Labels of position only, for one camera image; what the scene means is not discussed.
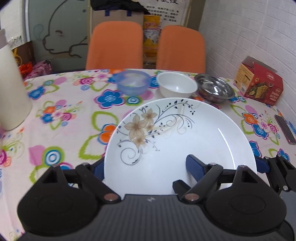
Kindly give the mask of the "white plate with floral print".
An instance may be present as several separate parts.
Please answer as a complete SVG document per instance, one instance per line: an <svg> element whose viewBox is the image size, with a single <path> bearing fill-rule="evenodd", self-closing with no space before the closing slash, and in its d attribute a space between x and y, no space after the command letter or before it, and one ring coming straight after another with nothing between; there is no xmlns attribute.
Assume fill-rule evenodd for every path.
<svg viewBox="0 0 296 241"><path fill-rule="evenodd" d="M225 169L256 170L242 130L217 108L188 98L163 98L127 115L113 132L104 161L104 181L120 196L170 195L173 182L194 185L186 157Z"/></svg>

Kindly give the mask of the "stainless steel bowl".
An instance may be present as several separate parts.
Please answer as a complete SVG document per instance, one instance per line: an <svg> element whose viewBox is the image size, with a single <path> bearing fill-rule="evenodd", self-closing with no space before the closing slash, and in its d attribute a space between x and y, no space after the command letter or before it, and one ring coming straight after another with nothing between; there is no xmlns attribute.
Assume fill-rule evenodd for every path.
<svg viewBox="0 0 296 241"><path fill-rule="evenodd" d="M198 86L198 93L211 103L222 103L235 96L233 88L221 78L198 74L194 80Z"/></svg>

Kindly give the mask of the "white ceramic bowl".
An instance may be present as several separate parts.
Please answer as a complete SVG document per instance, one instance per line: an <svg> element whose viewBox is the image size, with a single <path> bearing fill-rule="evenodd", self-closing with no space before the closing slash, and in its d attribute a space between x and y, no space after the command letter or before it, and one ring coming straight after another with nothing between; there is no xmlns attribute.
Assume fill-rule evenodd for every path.
<svg viewBox="0 0 296 241"><path fill-rule="evenodd" d="M159 91L165 98L189 98L198 90L197 83L189 76L177 72L163 72L157 76Z"/></svg>

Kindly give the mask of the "blue translucent plastic bowl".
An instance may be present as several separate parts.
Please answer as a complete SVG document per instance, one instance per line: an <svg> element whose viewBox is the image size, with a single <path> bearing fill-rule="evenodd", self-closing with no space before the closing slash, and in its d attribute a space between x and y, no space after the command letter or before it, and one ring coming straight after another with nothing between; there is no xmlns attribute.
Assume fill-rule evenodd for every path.
<svg viewBox="0 0 296 241"><path fill-rule="evenodd" d="M139 70L126 70L114 76L114 81L120 92L127 96L140 96L147 91L151 77Z"/></svg>

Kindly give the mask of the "floral tablecloth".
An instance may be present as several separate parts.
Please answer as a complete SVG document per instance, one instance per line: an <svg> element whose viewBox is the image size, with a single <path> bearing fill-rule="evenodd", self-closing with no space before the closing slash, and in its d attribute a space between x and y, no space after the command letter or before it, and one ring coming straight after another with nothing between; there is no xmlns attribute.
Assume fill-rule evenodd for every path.
<svg viewBox="0 0 296 241"><path fill-rule="evenodd" d="M17 217L19 200L50 167L73 169L104 156L107 143L119 122L137 106L161 98L157 75L149 89L129 97L117 90L115 74L123 69L68 72L32 78L24 82L33 108L24 123L13 131L1 130L1 235L17 240L24 230ZM257 156L280 154L295 166L295 145L290 145L274 116L282 113L247 99L234 87L235 97L212 104L240 126Z"/></svg>

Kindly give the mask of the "white thermos jug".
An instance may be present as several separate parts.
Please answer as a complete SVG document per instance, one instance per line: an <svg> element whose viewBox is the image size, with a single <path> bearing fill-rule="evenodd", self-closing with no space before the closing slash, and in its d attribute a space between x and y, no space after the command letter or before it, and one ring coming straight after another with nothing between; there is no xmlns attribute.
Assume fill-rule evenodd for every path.
<svg viewBox="0 0 296 241"><path fill-rule="evenodd" d="M21 73L1 29L0 50L0 119L1 127L10 131L18 127L30 114L32 102L29 99Z"/></svg>

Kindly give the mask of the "dark smartphone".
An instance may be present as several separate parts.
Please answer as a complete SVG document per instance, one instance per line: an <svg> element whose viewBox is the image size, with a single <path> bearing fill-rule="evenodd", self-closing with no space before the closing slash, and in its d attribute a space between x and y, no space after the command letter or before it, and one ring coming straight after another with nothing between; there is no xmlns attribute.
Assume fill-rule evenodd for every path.
<svg viewBox="0 0 296 241"><path fill-rule="evenodd" d="M295 145L295 137L292 134L292 131L290 130L290 128L288 127L288 124L286 123L285 119L279 115L275 115L274 118L279 124L285 138L287 139L287 142L290 145Z"/></svg>

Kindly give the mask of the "red cracker box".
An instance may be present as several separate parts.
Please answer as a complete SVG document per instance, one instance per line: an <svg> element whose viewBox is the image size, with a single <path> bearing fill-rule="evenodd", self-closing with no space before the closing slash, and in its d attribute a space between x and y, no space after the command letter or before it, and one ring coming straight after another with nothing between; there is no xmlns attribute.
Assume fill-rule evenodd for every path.
<svg viewBox="0 0 296 241"><path fill-rule="evenodd" d="M234 82L245 97L270 106L283 92L283 80L276 70L251 56L241 62Z"/></svg>

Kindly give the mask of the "pink patterned bag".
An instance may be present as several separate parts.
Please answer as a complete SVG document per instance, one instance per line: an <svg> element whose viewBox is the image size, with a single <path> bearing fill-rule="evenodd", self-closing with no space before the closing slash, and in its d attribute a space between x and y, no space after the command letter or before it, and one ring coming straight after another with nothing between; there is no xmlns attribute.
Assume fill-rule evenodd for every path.
<svg viewBox="0 0 296 241"><path fill-rule="evenodd" d="M52 65L49 60L41 61L33 66L30 74L23 78L23 80L36 78L40 76L49 75L52 73Z"/></svg>

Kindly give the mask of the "right orange chair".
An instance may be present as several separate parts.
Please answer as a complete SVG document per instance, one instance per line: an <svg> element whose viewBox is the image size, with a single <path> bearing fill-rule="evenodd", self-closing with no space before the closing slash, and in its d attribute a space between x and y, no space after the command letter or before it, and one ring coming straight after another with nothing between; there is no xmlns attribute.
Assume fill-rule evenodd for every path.
<svg viewBox="0 0 296 241"><path fill-rule="evenodd" d="M206 46L200 32L177 25L162 29L156 68L190 73L205 73Z"/></svg>

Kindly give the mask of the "orange chair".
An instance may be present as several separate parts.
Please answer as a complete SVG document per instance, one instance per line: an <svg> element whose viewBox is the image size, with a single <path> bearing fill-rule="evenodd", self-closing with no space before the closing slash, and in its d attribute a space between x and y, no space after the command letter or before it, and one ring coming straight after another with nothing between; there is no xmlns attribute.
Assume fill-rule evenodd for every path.
<svg viewBox="0 0 296 241"><path fill-rule="evenodd" d="M206 46L200 32L177 25L162 29L156 68L190 73L205 73Z"/></svg>
<svg viewBox="0 0 296 241"><path fill-rule="evenodd" d="M97 25L91 35L86 70L143 68L142 26L129 21Z"/></svg>

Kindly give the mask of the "red orange plastic bag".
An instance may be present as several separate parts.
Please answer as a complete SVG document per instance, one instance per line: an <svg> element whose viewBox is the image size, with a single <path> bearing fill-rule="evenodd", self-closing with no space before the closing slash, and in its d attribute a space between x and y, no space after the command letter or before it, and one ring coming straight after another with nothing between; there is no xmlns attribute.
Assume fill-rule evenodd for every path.
<svg viewBox="0 0 296 241"><path fill-rule="evenodd" d="M26 78L33 70L32 62L22 64L19 68L22 78Z"/></svg>

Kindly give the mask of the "left orange chair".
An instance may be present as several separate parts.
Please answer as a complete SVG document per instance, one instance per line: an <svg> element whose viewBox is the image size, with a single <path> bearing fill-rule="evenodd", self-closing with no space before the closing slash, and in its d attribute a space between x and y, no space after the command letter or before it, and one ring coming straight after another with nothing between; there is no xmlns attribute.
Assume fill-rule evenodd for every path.
<svg viewBox="0 0 296 241"><path fill-rule="evenodd" d="M129 21L97 25L91 35L86 70L143 68L142 26Z"/></svg>

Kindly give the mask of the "dark brown gift bag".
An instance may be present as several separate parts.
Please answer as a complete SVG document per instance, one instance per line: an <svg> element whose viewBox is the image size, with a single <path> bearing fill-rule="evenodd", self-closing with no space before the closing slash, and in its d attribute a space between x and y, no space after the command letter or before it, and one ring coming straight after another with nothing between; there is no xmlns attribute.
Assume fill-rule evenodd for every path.
<svg viewBox="0 0 296 241"><path fill-rule="evenodd" d="M18 67L28 63L32 63L33 65L36 64L32 41L26 42L25 44L13 48L12 53Z"/></svg>

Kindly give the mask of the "yellow snack bag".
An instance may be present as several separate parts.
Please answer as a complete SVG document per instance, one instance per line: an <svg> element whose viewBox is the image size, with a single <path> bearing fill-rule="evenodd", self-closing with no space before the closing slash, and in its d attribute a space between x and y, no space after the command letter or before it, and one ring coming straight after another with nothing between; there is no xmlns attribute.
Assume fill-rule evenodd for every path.
<svg viewBox="0 0 296 241"><path fill-rule="evenodd" d="M161 32L161 17L154 15L144 15L144 56L155 57L158 51L159 35Z"/></svg>

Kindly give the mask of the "white poster with chinese text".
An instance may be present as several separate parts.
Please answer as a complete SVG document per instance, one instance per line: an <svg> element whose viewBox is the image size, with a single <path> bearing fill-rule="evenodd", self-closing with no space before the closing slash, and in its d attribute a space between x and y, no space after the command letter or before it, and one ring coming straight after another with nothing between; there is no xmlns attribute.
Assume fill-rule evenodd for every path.
<svg viewBox="0 0 296 241"><path fill-rule="evenodd" d="M159 16L161 28L186 26L192 1L190 0L143 0L139 1L152 16Z"/></svg>

